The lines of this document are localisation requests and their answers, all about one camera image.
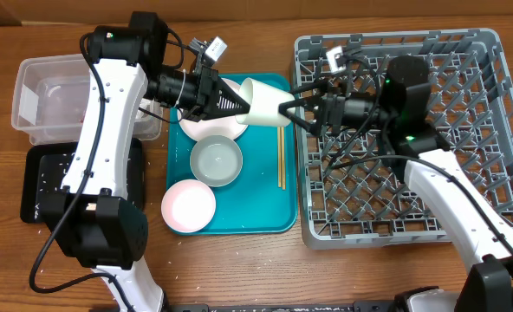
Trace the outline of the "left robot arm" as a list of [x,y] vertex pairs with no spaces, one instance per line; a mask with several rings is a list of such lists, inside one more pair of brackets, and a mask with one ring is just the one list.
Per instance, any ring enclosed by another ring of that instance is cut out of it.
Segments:
[[90,73],[88,104],[74,157],[54,192],[40,203],[48,244],[100,278],[123,311],[165,311],[165,291],[144,258],[145,213],[128,198],[127,170],[140,103],[147,99],[182,111],[187,120],[245,114],[249,104],[214,68],[226,50],[221,38],[195,40],[193,70],[164,63],[173,31],[154,12],[135,11],[125,27],[99,26],[80,50]]

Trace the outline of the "grey bowl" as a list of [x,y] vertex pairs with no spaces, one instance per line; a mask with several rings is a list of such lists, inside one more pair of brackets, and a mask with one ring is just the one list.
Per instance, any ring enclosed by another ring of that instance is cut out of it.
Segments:
[[225,136],[212,135],[198,141],[192,148],[190,168],[196,179],[210,187],[233,182],[243,167],[238,144]]

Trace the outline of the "small pink bowl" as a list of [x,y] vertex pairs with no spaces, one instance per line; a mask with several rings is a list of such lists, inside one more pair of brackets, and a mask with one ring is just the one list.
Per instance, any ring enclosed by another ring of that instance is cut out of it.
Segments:
[[161,214],[174,231],[193,233],[212,221],[217,200],[211,188],[196,180],[181,180],[169,187],[161,201]]

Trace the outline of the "white cup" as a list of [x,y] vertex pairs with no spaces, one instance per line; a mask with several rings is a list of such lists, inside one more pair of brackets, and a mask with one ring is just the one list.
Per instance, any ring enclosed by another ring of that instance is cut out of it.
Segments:
[[279,113],[281,104],[295,99],[289,92],[246,78],[238,94],[250,105],[250,110],[247,114],[236,115],[237,123],[268,127],[286,127],[290,123],[290,119]]

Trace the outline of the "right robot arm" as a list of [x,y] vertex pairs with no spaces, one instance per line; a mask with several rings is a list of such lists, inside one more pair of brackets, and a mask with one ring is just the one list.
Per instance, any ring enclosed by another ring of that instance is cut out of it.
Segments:
[[308,85],[316,94],[280,105],[281,115],[307,133],[342,127],[379,130],[380,160],[433,212],[457,249],[467,278],[458,292],[422,287],[397,294],[392,311],[513,311],[513,229],[464,174],[450,145],[427,121],[428,63],[392,59],[374,94],[350,94],[328,81]]

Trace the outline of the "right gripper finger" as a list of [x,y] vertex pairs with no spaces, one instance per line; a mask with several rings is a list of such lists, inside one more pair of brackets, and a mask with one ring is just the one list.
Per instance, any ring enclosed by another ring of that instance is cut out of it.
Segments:
[[328,82],[313,82],[309,84],[305,84],[300,87],[292,88],[289,93],[293,95],[303,95],[305,92],[310,92],[311,95],[323,95],[327,93],[329,88]]
[[320,133],[321,125],[317,121],[307,120],[302,110],[303,107],[296,106],[295,104],[282,104],[282,116],[286,117],[307,133]]

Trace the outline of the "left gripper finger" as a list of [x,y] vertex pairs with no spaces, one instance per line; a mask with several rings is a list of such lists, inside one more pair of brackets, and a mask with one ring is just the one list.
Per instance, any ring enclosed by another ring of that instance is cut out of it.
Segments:
[[183,108],[182,109],[182,118],[184,120],[200,122],[201,120],[215,120],[224,117],[235,116],[238,114],[247,114],[247,107],[237,107],[230,109],[222,109],[222,108],[211,108],[206,107],[204,110],[201,107],[194,107],[192,109]]
[[224,80],[217,81],[219,111],[249,111],[250,104],[244,100],[233,88]]

